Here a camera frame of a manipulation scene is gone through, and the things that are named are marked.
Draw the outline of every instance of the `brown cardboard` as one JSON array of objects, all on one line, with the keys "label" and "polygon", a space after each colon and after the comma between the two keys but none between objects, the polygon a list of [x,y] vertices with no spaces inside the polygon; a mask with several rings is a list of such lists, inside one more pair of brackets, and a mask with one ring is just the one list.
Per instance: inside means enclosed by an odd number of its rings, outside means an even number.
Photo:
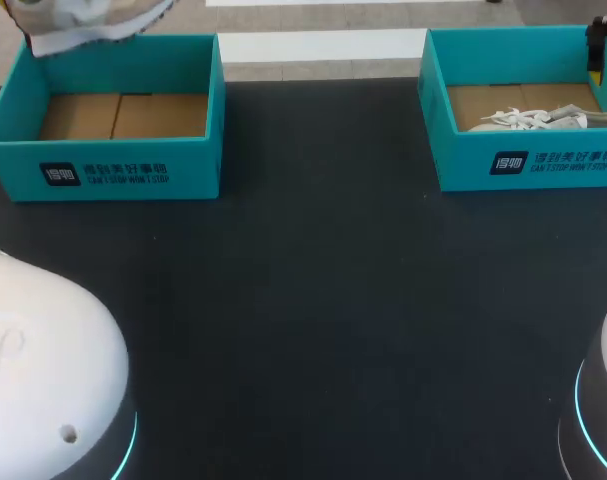
[{"label": "brown cardboard", "polygon": [[589,112],[600,112],[592,89],[587,83],[521,85],[528,110],[556,110],[576,105]]},{"label": "brown cardboard", "polygon": [[573,104],[591,112],[601,111],[587,83],[453,86],[448,87],[448,94],[461,132],[484,123],[483,117],[510,108],[550,111]]},{"label": "brown cardboard", "polygon": [[481,118],[507,111],[510,107],[525,110],[525,97],[520,85],[448,87],[454,118],[460,131],[483,123]]},{"label": "brown cardboard", "polygon": [[40,140],[108,140],[119,106],[118,94],[54,95]]},{"label": "brown cardboard", "polygon": [[114,139],[203,137],[207,95],[123,95]]}]

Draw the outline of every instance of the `glowing blue ring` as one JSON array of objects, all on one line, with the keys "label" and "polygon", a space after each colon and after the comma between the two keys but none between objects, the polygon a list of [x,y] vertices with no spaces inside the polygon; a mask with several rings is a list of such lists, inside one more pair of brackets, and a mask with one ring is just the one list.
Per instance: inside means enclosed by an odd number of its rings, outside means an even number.
[{"label": "glowing blue ring", "polygon": [[594,442],[590,438],[590,435],[587,433],[587,429],[585,428],[585,424],[583,423],[583,417],[581,416],[581,409],[579,408],[579,379],[581,378],[581,371],[583,371],[583,363],[581,364],[581,368],[579,368],[579,374],[576,377],[576,385],[574,386],[574,404],[576,405],[576,416],[579,419],[579,424],[581,425],[581,430],[583,430],[583,435],[585,435],[585,439],[592,448],[594,455],[596,455],[596,457],[601,461],[603,466],[607,468],[607,460],[605,460],[603,455],[601,455],[601,452],[599,452],[599,450],[596,448],[596,445],[594,445]]},{"label": "glowing blue ring", "polygon": [[114,475],[112,475],[111,480],[116,480],[117,478],[119,478],[119,475],[121,475],[121,473],[123,473],[123,469],[125,468],[125,465],[127,465],[127,461],[130,458],[130,455],[132,454],[132,449],[134,448],[134,440],[136,439],[136,430],[139,424],[139,416],[138,413],[134,414],[134,431],[132,432],[132,439],[130,440],[130,446],[127,447],[127,452],[125,452],[125,456],[123,457],[123,460],[121,461],[121,465],[119,465],[119,468],[116,470],[116,473]]}]

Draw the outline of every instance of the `shoelace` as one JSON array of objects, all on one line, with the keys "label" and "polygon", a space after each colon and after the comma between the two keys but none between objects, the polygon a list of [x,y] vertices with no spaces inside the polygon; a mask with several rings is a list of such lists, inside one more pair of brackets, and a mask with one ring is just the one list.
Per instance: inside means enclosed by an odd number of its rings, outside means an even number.
[{"label": "shoelace", "polygon": [[533,129],[549,129],[550,126],[546,123],[552,119],[545,110],[530,110],[520,112],[516,108],[512,108],[511,112],[498,111],[490,117],[484,117],[481,120],[492,120],[498,125],[505,125],[512,130],[533,130]]}]

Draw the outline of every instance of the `black table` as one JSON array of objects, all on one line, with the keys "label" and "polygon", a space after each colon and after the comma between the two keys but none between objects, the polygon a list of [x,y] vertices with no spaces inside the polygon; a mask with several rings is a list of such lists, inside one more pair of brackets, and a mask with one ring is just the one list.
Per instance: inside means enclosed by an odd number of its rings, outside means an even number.
[{"label": "black table", "polygon": [[415,90],[229,85],[217,201],[0,187],[0,248],[123,329],[145,479],[564,478],[607,190],[441,194]]}]

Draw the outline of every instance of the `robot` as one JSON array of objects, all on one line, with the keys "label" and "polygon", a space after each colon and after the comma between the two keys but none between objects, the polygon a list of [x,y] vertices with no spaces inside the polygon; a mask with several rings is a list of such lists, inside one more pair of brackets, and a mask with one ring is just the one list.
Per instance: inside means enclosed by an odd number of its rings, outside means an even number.
[{"label": "robot", "polygon": [[577,374],[558,443],[569,480],[607,480],[607,316]]},{"label": "robot", "polygon": [[0,480],[134,478],[138,423],[107,308],[0,251]]}]

